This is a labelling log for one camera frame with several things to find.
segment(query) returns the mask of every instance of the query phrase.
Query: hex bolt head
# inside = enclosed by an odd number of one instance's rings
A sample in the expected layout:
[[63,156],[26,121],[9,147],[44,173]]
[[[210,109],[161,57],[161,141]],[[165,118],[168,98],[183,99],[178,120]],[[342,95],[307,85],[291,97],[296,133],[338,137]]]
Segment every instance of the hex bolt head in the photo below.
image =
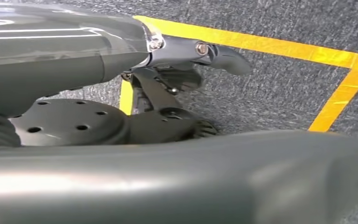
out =
[[208,53],[208,45],[206,43],[202,43],[202,42],[197,43],[195,49],[197,50],[197,53],[202,56]]

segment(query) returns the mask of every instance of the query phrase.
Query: bolt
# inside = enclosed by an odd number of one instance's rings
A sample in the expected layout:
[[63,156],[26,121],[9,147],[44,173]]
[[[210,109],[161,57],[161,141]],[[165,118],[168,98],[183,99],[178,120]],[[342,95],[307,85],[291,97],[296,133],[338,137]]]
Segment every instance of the bolt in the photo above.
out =
[[160,49],[162,46],[163,46],[163,44],[161,42],[158,42],[158,41],[150,41],[149,42],[149,48],[151,50]]
[[208,53],[208,45],[202,42],[197,43],[195,49],[197,50],[197,53],[202,56]]
[[174,94],[176,94],[176,93],[179,92],[179,90],[176,89],[176,88],[170,88],[170,89],[168,89],[168,91],[169,91],[170,93],[174,93]]
[[125,81],[129,82],[131,81],[132,73],[121,73],[121,78],[123,78]]

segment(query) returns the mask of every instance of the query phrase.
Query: yellow tape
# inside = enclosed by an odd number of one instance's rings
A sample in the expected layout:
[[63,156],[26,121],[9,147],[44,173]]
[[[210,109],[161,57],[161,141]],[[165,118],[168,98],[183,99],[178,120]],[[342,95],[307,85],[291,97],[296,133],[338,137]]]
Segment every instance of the yellow tape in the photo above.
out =
[[357,92],[358,70],[352,69],[327,100],[308,130],[314,132],[328,131]]
[[121,82],[119,109],[127,115],[132,113],[133,90],[130,82]]
[[153,24],[166,35],[199,39],[210,43],[358,70],[358,53],[354,52],[159,20],[146,16],[134,16],[134,18]]

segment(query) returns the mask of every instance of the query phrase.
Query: mounting hole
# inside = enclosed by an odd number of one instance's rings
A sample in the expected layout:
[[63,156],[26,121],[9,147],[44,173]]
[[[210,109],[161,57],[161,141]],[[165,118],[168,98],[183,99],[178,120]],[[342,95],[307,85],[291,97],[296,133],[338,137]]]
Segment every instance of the mounting hole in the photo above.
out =
[[40,132],[42,129],[40,127],[30,127],[28,129],[29,133],[36,133],[36,132]]
[[84,131],[84,130],[87,130],[89,127],[86,126],[86,125],[78,125],[76,126],[76,129],[77,130],[81,130],[81,131]]

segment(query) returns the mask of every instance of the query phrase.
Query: dark gray metal part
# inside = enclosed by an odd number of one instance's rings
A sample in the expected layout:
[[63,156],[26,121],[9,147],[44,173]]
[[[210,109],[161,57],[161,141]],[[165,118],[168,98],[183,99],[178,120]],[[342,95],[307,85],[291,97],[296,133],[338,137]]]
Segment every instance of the dark gray metal part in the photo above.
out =
[[358,140],[333,133],[0,149],[0,224],[338,224],[357,203]]
[[167,90],[162,84],[156,82],[156,80],[149,78],[147,75],[143,75],[143,71],[150,72],[145,69],[136,69],[133,71],[133,82],[139,82],[139,85],[145,95],[150,100],[153,109],[159,110],[166,107],[178,107],[181,108],[180,103],[175,99],[174,96],[167,94]]
[[197,60],[204,55],[197,52],[197,44],[203,43],[200,40],[187,39],[176,36],[163,35],[164,46],[151,53],[151,60],[148,67],[168,66],[183,62]]
[[134,114],[131,115],[130,119],[131,137],[129,144],[157,144],[179,141],[194,133],[196,123],[195,117],[176,119],[164,116],[161,111]]
[[180,70],[175,68],[157,69],[159,77],[171,88],[180,91],[193,91],[200,88],[204,78],[196,69]]
[[252,72],[249,61],[242,54],[225,46],[209,44],[208,55],[193,62],[224,69],[233,75],[246,75]]
[[24,146],[126,144],[129,118],[119,109],[89,100],[36,101],[10,119]]

